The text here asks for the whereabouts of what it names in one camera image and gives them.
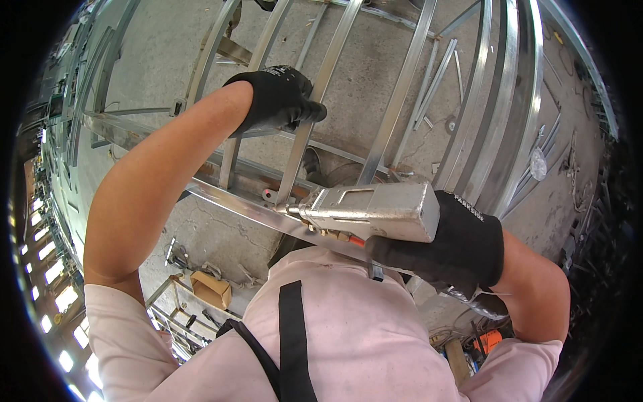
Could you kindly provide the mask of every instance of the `pink shirt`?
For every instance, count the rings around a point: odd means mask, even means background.
[[[562,342],[507,339],[457,389],[400,283],[367,278],[320,247],[294,251],[269,271],[243,321],[279,366],[279,287],[302,281],[309,373],[319,401],[538,401]],[[276,401],[257,358],[229,331],[178,366],[145,309],[121,291],[86,285],[89,344],[108,401]]]

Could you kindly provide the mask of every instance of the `shoe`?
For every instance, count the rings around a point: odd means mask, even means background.
[[[302,167],[306,171],[306,175],[313,172],[322,173],[320,156],[312,147],[306,148],[306,151],[303,152]]]

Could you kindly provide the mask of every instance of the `forearm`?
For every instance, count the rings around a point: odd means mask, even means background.
[[[516,336],[525,342],[564,342],[570,309],[565,274],[506,230],[503,239],[504,268],[491,289],[507,305]]]
[[[243,81],[213,92],[152,133],[108,172],[87,220],[86,283],[135,274],[185,185],[243,122],[252,98],[252,86]]]

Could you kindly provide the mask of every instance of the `plastic bag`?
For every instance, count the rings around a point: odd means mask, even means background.
[[[547,159],[545,159],[545,154],[539,147],[534,149],[531,154],[529,170],[531,171],[531,176],[538,181],[541,181],[547,175]]]

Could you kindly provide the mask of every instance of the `left hand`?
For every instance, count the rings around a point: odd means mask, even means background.
[[[300,122],[317,123],[326,118],[326,107],[308,100],[311,82],[292,67],[273,66],[237,74],[223,86],[236,81],[248,81],[254,92],[248,115],[231,138],[250,129],[283,127],[294,131]]]

